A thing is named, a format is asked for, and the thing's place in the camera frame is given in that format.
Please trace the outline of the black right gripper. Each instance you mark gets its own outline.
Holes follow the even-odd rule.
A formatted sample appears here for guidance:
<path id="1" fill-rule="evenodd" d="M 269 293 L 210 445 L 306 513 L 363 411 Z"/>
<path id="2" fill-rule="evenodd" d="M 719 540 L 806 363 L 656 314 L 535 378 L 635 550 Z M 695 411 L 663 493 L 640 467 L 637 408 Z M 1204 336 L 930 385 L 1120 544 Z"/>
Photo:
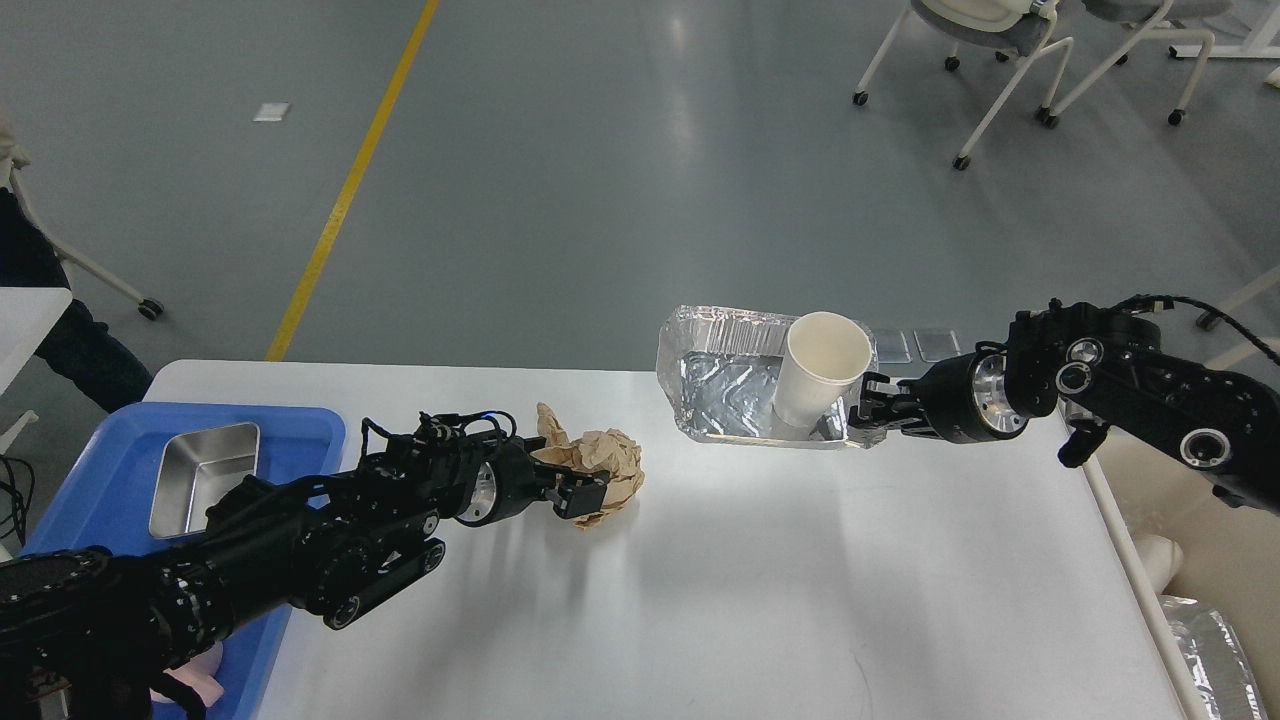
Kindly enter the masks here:
<path id="1" fill-rule="evenodd" d="M 974 352 L 938 363 L 920 378 L 865 374 L 847 427 L 954 445 L 1014 439 L 1028 419 L 1007 396 L 1005 365 L 1000 352 Z"/>

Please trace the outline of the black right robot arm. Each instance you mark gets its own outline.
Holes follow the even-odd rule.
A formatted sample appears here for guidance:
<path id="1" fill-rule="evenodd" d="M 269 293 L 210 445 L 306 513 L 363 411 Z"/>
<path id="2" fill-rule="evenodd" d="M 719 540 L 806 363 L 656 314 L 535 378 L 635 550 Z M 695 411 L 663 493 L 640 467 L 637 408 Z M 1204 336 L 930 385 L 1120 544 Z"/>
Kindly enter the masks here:
<path id="1" fill-rule="evenodd" d="M 1276 512 L 1277 392 L 1165 354 L 1149 314 L 1176 304 L 1139 293 L 1110 307 L 1052 300 L 1020 311 L 1005 341 L 979 342 L 891 391 L 886 375 L 867 373 L 846 425 L 974 445 L 1014 439 L 1066 404 L 1076 415 L 1064 466 L 1083 465 L 1117 428 L 1206 477 L 1222 503 Z"/>

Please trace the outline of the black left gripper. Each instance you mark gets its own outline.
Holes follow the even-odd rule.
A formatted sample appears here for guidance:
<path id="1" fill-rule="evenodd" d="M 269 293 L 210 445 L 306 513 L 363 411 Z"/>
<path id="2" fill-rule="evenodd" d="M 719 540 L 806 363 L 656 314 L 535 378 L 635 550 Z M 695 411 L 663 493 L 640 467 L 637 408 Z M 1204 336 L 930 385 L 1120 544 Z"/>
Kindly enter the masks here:
<path id="1" fill-rule="evenodd" d="M 534 460 L 522 439 L 509 439 L 481 462 L 456 521 L 471 528 L 485 527 L 515 518 L 543 500 L 559 519 L 585 518 L 602 510 L 609 482 L 608 471 L 585 471 Z"/>

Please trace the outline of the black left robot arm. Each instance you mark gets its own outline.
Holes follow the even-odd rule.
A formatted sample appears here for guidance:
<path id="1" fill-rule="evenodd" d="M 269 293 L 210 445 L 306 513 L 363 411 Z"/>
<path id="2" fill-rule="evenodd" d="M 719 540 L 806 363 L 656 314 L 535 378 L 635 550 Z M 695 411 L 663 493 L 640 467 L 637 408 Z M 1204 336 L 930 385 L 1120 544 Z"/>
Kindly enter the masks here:
<path id="1" fill-rule="evenodd" d="M 174 671 L 289 605 L 334 630 L 439 568 L 444 520 L 486 527 L 548 502 L 566 520 L 602 510 L 604 470 L 539 459 L 504 411 L 422 413 L 392 433 L 370 419 L 348 471 L 273 484 L 247 475 L 207 511 L 205 532 L 146 555 L 102 546 L 3 564 L 3 708 L 40 717 L 67 691 L 73 719 L 148 719 L 152 697 L 189 719 L 207 710 Z"/>

